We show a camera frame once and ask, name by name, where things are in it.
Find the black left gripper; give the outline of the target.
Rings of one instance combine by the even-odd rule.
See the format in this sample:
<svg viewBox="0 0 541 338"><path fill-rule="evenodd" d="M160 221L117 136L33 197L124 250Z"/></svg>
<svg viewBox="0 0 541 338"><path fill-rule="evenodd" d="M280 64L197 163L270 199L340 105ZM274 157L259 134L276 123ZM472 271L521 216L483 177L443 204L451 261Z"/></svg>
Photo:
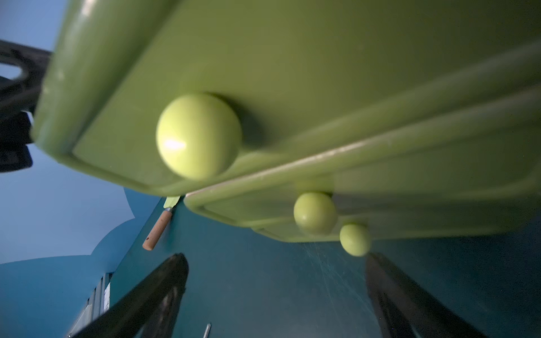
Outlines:
<svg viewBox="0 0 541 338"><path fill-rule="evenodd" d="M13 79L1 77L1 172L33 165L28 145L31 120L42 91L51 52L1 41L1 63L21 70Z"/></svg>

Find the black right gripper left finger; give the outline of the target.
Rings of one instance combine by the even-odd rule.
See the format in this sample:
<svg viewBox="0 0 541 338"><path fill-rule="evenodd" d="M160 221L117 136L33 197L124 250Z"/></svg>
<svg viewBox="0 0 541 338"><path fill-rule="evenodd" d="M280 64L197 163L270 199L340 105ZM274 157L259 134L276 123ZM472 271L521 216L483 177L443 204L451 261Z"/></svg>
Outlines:
<svg viewBox="0 0 541 338"><path fill-rule="evenodd" d="M76 337L172 337L189 264L174 254Z"/></svg>

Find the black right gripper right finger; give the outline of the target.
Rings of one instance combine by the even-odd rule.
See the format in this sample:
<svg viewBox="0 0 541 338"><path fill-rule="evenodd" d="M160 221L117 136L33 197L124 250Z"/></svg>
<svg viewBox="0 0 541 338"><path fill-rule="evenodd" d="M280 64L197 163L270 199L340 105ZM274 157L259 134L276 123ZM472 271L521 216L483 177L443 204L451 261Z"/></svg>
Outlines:
<svg viewBox="0 0 541 338"><path fill-rule="evenodd" d="M383 337L484 337L381 253L366 257L366 286Z"/></svg>

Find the yellow-green drawer cabinet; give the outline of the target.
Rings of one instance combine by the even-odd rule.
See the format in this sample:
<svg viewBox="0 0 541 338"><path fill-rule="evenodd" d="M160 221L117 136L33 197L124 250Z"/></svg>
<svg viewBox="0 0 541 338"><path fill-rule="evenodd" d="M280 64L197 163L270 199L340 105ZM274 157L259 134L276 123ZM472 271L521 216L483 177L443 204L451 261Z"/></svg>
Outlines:
<svg viewBox="0 0 541 338"><path fill-rule="evenodd" d="M281 242L540 212L539 1L72 1L32 139Z"/></svg>

